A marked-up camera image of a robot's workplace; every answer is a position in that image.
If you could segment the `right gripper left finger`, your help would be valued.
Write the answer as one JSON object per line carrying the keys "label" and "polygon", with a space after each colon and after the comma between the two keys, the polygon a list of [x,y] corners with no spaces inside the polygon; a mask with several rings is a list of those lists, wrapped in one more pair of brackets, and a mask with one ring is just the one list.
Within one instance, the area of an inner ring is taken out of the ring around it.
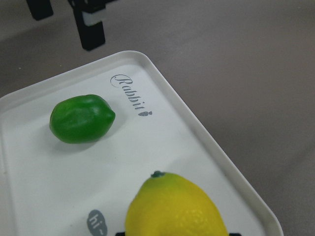
{"label": "right gripper left finger", "polygon": [[126,236],[125,232],[117,232],[115,236]]}

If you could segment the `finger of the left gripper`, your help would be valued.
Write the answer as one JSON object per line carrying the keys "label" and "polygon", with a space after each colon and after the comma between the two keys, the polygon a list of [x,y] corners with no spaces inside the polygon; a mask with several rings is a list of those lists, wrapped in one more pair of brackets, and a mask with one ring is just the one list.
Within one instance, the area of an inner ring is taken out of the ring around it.
{"label": "finger of the left gripper", "polygon": [[69,0],[82,48],[91,51],[105,43],[103,19],[106,2],[102,0]]}
{"label": "finger of the left gripper", "polygon": [[50,0],[26,0],[32,17],[39,21],[54,14]]}

